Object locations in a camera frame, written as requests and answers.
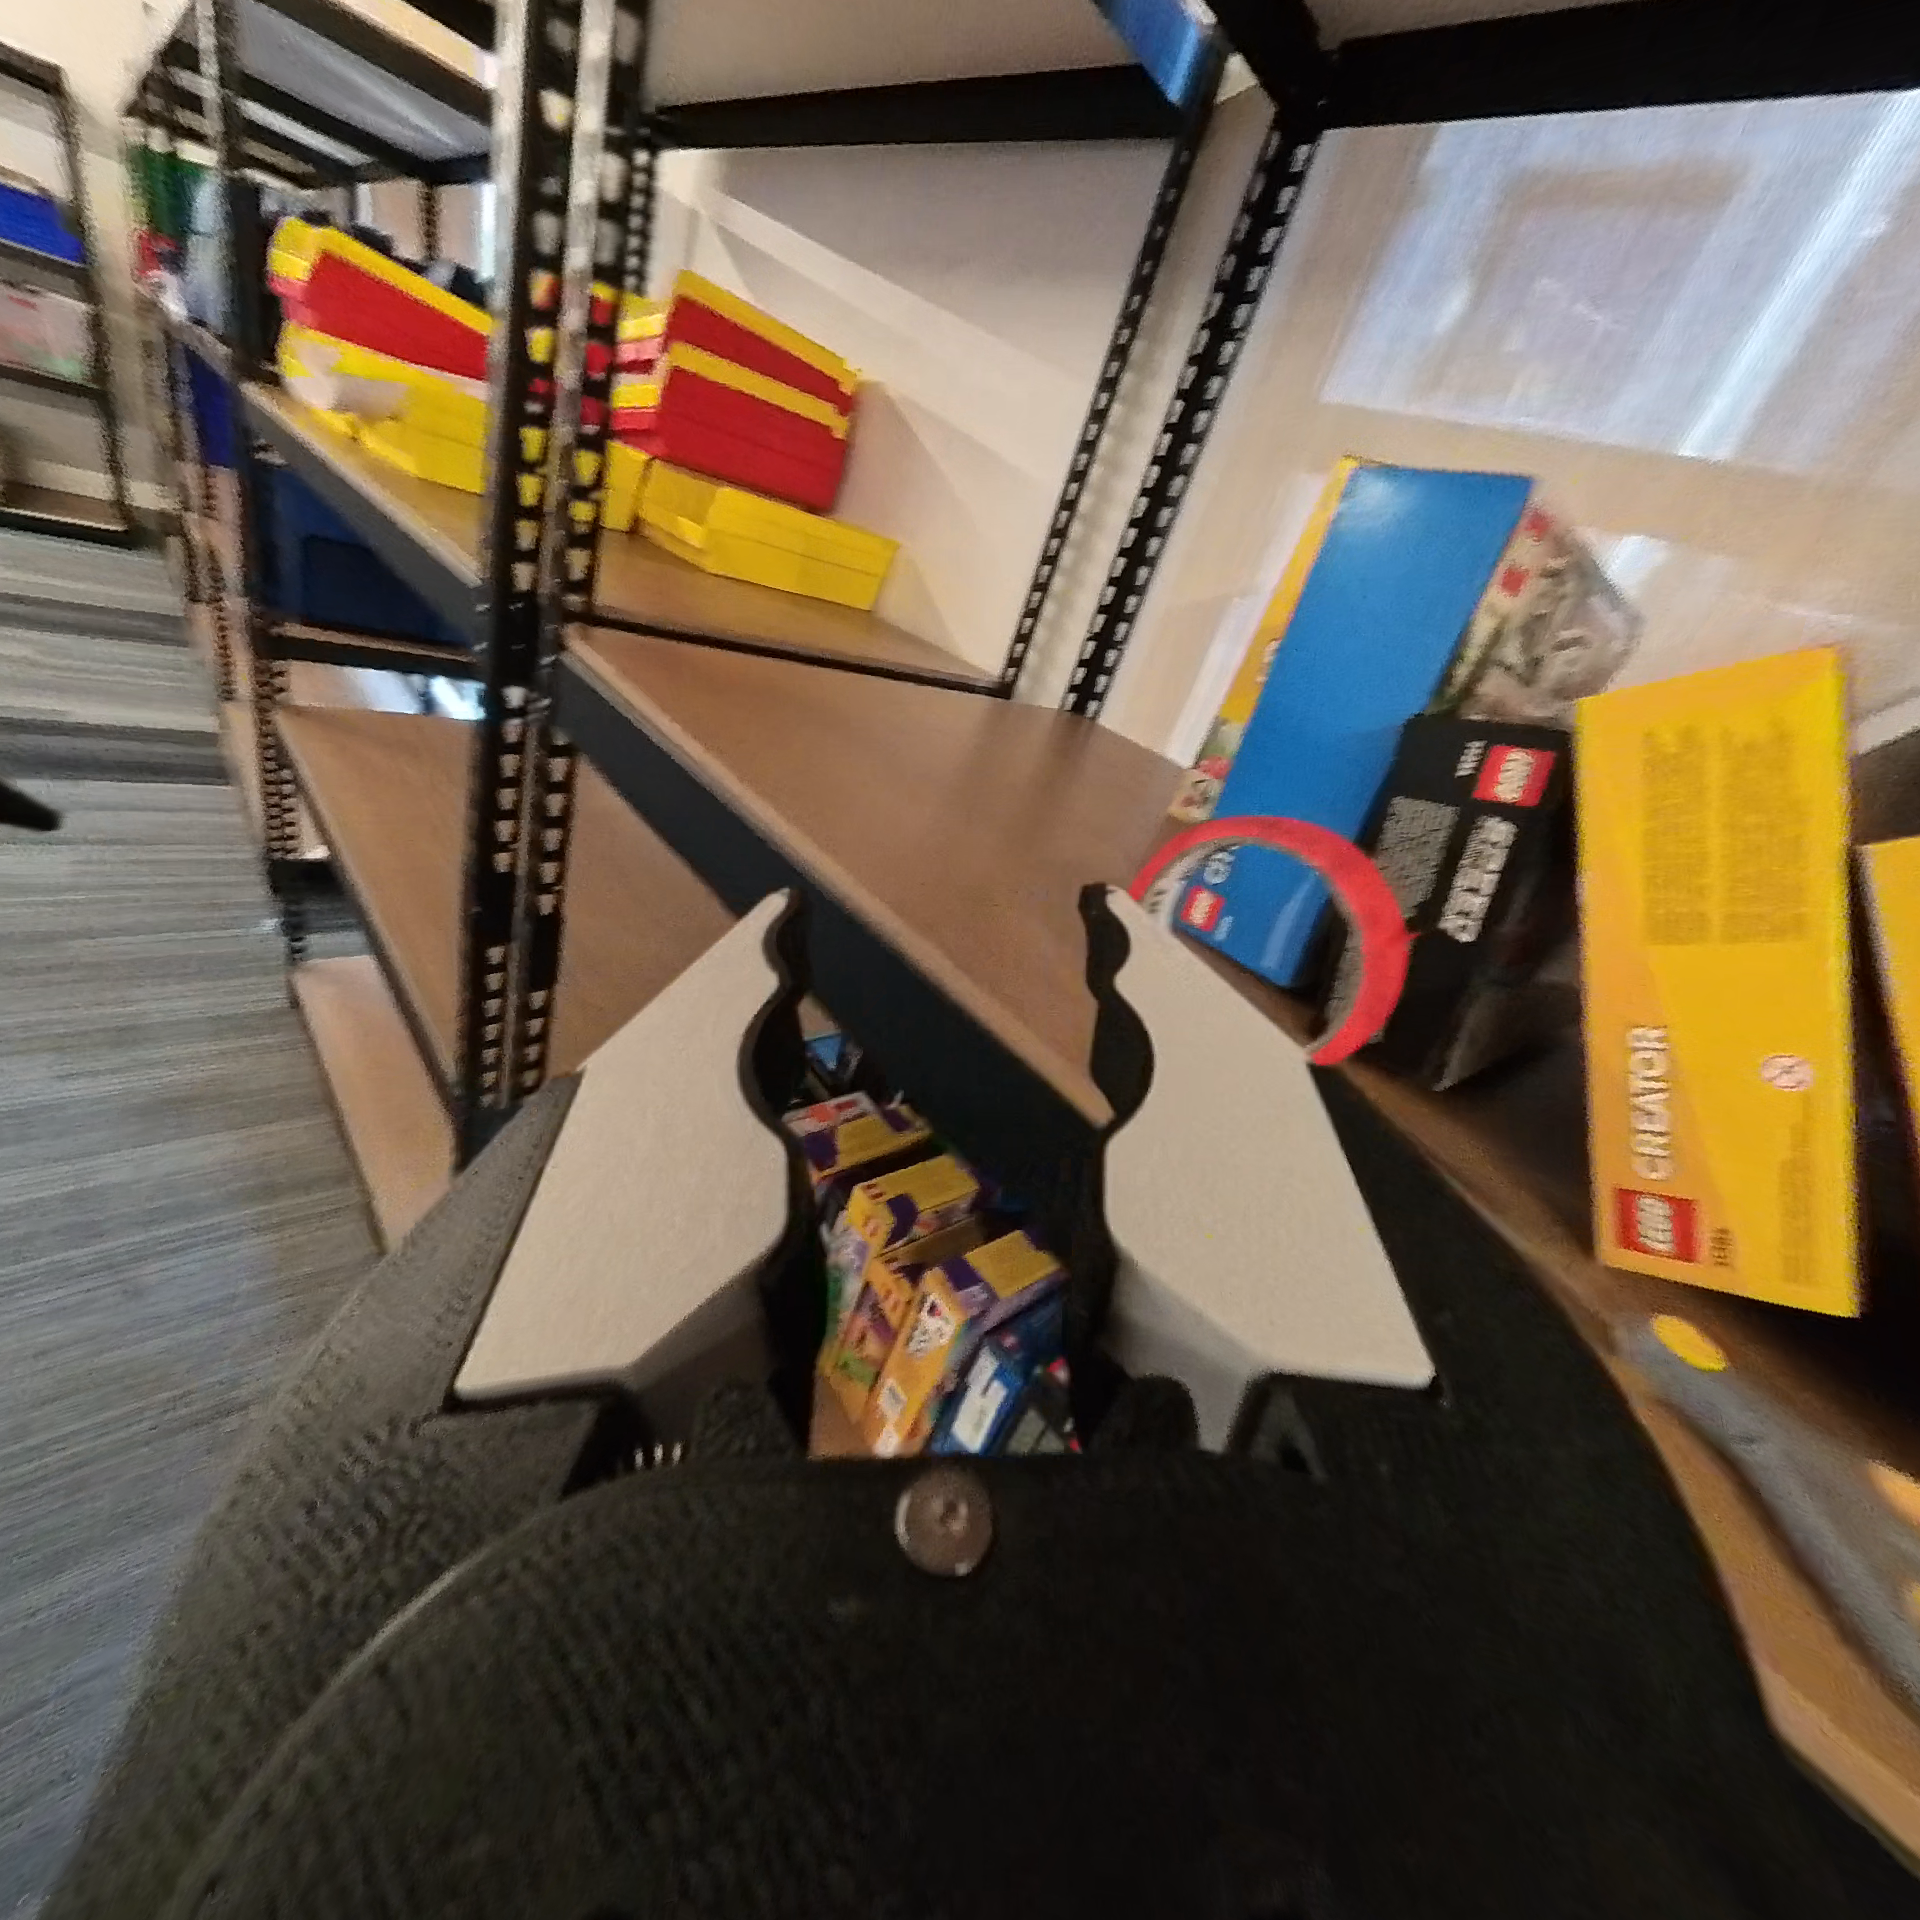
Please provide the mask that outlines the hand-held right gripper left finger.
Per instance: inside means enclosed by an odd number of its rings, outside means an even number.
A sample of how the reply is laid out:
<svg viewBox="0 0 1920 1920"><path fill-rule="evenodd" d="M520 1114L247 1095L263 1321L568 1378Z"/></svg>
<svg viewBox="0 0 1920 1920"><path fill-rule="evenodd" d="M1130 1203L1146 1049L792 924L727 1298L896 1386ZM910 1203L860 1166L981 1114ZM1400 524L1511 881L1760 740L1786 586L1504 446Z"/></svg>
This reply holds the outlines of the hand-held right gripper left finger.
<svg viewBox="0 0 1920 1920"><path fill-rule="evenodd" d="M802 961L802 897L774 891L568 1078L454 1407L602 1399L685 1443L714 1388L769 1374L800 1161L757 1044L800 1036Z"/></svg>

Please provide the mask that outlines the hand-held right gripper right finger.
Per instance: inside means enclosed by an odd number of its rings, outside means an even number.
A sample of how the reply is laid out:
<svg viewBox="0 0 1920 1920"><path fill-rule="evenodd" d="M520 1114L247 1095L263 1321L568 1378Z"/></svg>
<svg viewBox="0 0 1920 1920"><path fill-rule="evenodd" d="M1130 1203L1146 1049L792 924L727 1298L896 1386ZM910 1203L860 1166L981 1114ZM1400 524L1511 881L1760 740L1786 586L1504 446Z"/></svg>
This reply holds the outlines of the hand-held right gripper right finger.
<svg viewBox="0 0 1920 1920"><path fill-rule="evenodd" d="M1436 1366L1306 1051L1137 900L1090 886L1105 1340L1229 1451L1278 1378L1418 1394Z"/></svg>

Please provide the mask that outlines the red tape roll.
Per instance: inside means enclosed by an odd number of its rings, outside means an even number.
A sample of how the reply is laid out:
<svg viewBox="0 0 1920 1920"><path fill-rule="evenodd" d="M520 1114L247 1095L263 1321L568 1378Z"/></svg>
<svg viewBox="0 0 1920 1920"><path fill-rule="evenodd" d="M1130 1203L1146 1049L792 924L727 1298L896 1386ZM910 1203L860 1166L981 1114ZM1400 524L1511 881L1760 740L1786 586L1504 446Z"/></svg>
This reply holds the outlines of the red tape roll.
<svg viewBox="0 0 1920 1920"><path fill-rule="evenodd" d="M1272 815L1229 815L1191 823L1168 836L1135 872L1129 897L1156 924L1172 926L1182 883L1213 852L1260 848L1294 858L1318 879L1358 954L1358 978L1346 1012L1305 1051L1316 1067L1343 1065L1374 1044L1394 1015L1409 959L1409 932L1398 900L1377 866L1353 842L1318 823Z"/></svg>

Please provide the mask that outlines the grey and yellow scissors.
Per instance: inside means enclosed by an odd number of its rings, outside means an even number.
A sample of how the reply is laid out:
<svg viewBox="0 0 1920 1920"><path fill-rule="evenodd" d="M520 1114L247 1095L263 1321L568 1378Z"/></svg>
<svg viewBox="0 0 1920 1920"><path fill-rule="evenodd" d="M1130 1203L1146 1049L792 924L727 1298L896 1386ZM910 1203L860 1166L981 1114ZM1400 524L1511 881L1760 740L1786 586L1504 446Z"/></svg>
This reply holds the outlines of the grey and yellow scissors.
<svg viewBox="0 0 1920 1920"><path fill-rule="evenodd" d="M1738 1474L1852 1644L1916 1711L1916 1476L1815 1430L1681 1315L1617 1324L1615 1351Z"/></svg>

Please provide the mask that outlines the wooden desk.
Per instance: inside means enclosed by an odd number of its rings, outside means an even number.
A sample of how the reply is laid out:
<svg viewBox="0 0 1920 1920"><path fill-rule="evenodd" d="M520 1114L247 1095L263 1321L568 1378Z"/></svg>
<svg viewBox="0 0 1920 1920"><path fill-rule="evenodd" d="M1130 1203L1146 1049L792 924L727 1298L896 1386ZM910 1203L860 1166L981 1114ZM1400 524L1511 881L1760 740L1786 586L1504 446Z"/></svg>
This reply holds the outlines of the wooden desk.
<svg viewBox="0 0 1920 1920"><path fill-rule="evenodd" d="M1088 1071L1076 898L1156 847L1168 761L1054 711L623 632L568 646L560 721L733 912L806 891L818 995L957 1145L1042 1206L1079 1198L1110 1110ZM1341 1074L1596 1346L1631 1316L1680 1312L1854 1462L1916 1472L1913 1172L1896 1137L1866 1161L1866 1196L1894 1207L1876 1305L1841 1324L1599 1266L1573 1042L1448 1095L1377 1067Z"/></svg>

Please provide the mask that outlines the stack of colourful boxes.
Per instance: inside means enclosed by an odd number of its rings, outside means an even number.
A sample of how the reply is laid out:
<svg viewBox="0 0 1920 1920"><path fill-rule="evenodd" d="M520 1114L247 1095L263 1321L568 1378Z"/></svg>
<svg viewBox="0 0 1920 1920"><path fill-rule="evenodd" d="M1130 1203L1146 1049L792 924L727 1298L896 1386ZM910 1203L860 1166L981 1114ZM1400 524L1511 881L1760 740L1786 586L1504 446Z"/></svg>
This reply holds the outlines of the stack of colourful boxes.
<svg viewBox="0 0 1920 1920"><path fill-rule="evenodd" d="M1068 1270L1025 1210L833 1025L802 1036L783 1129L823 1246L806 1451L1076 1457Z"/></svg>

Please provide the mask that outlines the black toy box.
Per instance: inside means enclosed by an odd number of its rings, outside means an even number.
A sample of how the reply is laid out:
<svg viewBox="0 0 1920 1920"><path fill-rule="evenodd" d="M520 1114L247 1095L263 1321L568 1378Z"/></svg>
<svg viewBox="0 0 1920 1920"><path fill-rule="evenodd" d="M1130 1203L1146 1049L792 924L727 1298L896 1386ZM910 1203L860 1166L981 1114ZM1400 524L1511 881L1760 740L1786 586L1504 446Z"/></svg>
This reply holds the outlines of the black toy box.
<svg viewBox="0 0 1920 1920"><path fill-rule="evenodd" d="M1557 1041L1573 980L1573 736L1405 722L1360 848L1408 926L1400 998L1362 1057L1444 1094Z"/></svg>

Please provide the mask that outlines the black metal shelf rack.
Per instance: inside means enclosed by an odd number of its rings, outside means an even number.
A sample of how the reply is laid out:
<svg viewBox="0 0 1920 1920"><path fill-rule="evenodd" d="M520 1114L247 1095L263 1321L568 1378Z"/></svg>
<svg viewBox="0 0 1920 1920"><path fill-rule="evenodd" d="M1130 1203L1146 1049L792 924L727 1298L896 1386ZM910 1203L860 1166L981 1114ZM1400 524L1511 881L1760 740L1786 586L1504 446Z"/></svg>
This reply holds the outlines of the black metal shelf rack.
<svg viewBox="0 0 1920 1920"><path fill-rule="evenodd" d="M485 386L506 416L486 441L482 636L469 654L486 688L486 744L503 746L514 716L546 726L560 643L591 612L598 535L578 530L573 512L598 507L605 480L573 479L573 457L602 454L609 432L607 420L588 420L588 402L607 409L612 299L638 287L648 259L658 154L1168 145L1127 297L996 667L994 696L1008 699L1085 516L1220 82L1229 64L1245 66L1264 98L1264 145L1191 327L1182 380L1168 390L1164 448L1142 459L1135 520L1116 535L1110 579L1062 683L1065 710L1095 719L1330 132L1916 91L1916 41L1872 55L1861 39L1817 50L1807 39L1734 47L1704 33L1476 27L1327 43L1310 6L1096 7L1135 64L658 106L647 91L653 6L399 6L452 38L457 58L357 6L174 6L130 86L128 115L160 113L175 48L186 48L218 194L218 262L236 296L229 386L242 425L239 386L255 383L265 337L263 296L239 267L242 242L258 234L238 183L245 86L261 82L270 113L364 154L374 177L417 185L492 177L498 185L492 234L505 257L486 311Z"/></svg>

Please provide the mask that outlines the dark blue plastic bin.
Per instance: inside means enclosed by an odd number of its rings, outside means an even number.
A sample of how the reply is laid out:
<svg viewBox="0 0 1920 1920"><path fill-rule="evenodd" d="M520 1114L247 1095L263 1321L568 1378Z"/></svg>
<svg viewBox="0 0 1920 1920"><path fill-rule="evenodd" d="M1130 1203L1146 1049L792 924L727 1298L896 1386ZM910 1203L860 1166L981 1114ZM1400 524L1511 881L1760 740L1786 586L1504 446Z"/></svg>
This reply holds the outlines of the dark blue plastic bin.
<svg viewBox="0 0 1920 1920"><path fill-rule="evenodd" d="M465 638L286 465L254 457L271 612L317 632L463 649Z"/></svg>

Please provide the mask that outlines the stack of yellow red bins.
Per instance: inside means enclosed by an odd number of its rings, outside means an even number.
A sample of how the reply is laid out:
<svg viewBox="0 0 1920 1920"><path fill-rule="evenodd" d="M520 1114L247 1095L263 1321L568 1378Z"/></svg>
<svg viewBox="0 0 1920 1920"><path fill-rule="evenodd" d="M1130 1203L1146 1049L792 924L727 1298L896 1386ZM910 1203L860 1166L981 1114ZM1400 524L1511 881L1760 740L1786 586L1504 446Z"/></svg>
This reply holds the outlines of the stack of yellow red bins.
<svg viewBox="0 0 1920 1920"><path fill-rule="evenodd" d="M841 491L857 372L760 306L680 272L664 299L623 296L609 432L713 483L828 514Z"/></svg>

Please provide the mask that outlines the shelves of colourful plastic bins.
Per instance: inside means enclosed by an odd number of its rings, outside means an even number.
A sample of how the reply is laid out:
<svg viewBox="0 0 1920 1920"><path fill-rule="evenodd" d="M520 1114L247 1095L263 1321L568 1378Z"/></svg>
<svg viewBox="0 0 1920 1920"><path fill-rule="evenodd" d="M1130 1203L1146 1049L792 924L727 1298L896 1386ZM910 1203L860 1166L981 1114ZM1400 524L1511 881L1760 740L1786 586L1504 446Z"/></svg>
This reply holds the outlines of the shelves of colourful plastic bins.
<svg viewBox="0 0 1920 1920"><path fill-rule="evenodd" d="M5 534L133 548L141 526L78 107L58 66L10 47L2 89ZM90 465L33 451L23 440L28 409L84 424Z"/></svg>

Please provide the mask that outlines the white shelf board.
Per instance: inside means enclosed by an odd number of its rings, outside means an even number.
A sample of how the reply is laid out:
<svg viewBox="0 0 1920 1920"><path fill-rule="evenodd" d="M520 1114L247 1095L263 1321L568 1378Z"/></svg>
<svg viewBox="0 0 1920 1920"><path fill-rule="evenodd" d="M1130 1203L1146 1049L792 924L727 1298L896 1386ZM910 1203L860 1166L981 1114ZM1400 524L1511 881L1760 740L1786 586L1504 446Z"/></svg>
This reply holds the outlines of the white shelf board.
<svg viewBox="0 0 1920 1920"><path fill-rule="evenodd" d="M653 106L1135 64L1090 2L653 2Z"/></svg>
<svg viewBox="0 0 1920 1920"><path fill-rule="evenodd" d="M1786 47L1810 41L1834 50L1862 41L1872 55L1890 55L1916 41L1916 2L1310 2L1327 43L1374 41L1413 33L1573 27L1624 33L1704 33L1734 47Z"/></svg>

